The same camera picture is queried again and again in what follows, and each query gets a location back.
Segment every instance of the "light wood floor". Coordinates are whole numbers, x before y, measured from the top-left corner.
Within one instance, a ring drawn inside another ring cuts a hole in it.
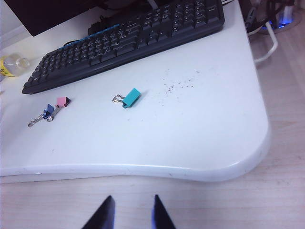
[[[257,67],[272,147],[253,171],[221,183],[120,176],[2,184],[1,228],[80,229],[109,194],[116,229],[151,228],[159,194],[177,229],[304,229],[305,19],[276,36],[278,49]],[[251,38],[255,57],[269,39]]]

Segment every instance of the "keyboard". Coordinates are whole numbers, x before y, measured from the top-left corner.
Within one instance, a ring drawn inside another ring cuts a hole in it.
[[[34,94],[107,71],[219,31],[221,0],[163,5],[46,54],[24,84]]]

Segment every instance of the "white cable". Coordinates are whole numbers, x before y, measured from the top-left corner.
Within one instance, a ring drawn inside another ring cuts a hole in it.
[[[271,54],[274,53],[274,51],[276,50],[276,48],[278,46],[278,41],[276,39],[275,33],[274,33],[274,31],[273,31],[273,29],[272,29],[272,27],[271,27],[269,22],[266,23],[266,27],[267,27],[269,35],[270,35],[270,37],[272,39],[273,46],[271,47],[271,49],[264,56],[262,56],[261,58],[255,59],[254,63],[260,63],[262,61],[267,60],[271,56]]]
[[[251,36],[251,35],[253,35],[253,34],[256,34],[261,28],[262,28],[262,26],[259,27],[259,28],[257,28],[256,30],[253,30],[253,31],[249,32],[249,33],[248,33],[248,36]]]
[[[151,5],[152,9],[155,10],[156,8],[158,8],[157,3],[154,0],[147,0],[148,3]]]

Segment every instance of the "metal clip handle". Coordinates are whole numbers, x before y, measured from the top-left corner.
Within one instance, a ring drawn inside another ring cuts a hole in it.
[[[62,109],[62,106],[56,106],[55,110],[53,111],[52,115],[50,115],[49,117],[47,117],[47,121],[48,122],[52,122],[54,119],[54,116],[60,111],[60,109]]]
[[[39,115],[34,120],[30,121],[28,127],[32,127],[35,123],[39,122],[41,119],[43,119],[43,114]]]
[[[123,104],[123,100],[121,99],[124,99],[125,97],[124,96],[121,96],[120,94],[117,94],[113,99],[112,101],[114,103],[122,103]]]

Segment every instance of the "computer monitor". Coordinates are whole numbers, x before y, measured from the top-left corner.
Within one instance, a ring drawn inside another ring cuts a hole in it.
[[[60,23],[63,23],[93,7],[101,6],[105,2],[114,0],[4,0],[21,23],[32,36],[36,36]],[[118,6],[126,6],[131,2],[116,1]],[[158,4],[169,0],[148,0]]]

